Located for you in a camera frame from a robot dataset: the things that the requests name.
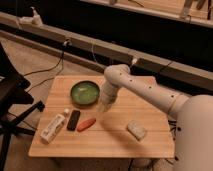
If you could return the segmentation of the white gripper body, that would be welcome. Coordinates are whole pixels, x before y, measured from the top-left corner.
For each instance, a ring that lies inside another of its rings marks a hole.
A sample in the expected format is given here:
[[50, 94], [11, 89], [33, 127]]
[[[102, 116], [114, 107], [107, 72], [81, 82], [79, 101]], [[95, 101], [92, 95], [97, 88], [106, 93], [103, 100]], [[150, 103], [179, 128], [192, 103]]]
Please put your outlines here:
[[107, 112], [112, 104], [115, 102], [115, 98], [113, 96], [109, 96], [107, 94], [101, 94], [99, 98], [99, 111]]

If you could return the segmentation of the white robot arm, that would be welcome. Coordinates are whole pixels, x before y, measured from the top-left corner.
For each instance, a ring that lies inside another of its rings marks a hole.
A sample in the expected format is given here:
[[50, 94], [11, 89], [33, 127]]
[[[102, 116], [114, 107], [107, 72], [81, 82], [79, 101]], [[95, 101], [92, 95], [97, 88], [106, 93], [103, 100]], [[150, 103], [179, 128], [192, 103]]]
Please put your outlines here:
[[213, 171], [213, 96], [186, 96], [149, 84], [130, 74], [125, 64], [104, 70], [105, 82], [99, 102], [108, 106], [124, 87], [162, 112], [177, 118], [173, 171]]

